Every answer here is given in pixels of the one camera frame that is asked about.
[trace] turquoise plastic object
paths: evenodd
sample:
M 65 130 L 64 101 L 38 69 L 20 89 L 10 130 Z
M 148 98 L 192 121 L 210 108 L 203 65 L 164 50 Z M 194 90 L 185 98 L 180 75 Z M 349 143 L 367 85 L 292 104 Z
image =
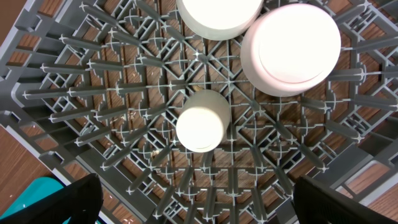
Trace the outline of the turquoise plastic object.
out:
M 7 209 L 7 211 L 0 217 L 6 218 L 19 210 L 22 210 L 29 205 L 32 205 L 39 200 L 49 196 L 50 194 L 63 188 L 63 185 L 50 177 L 39 177 L 33 180 L 28 188 L 23 191 L 21 196 Z

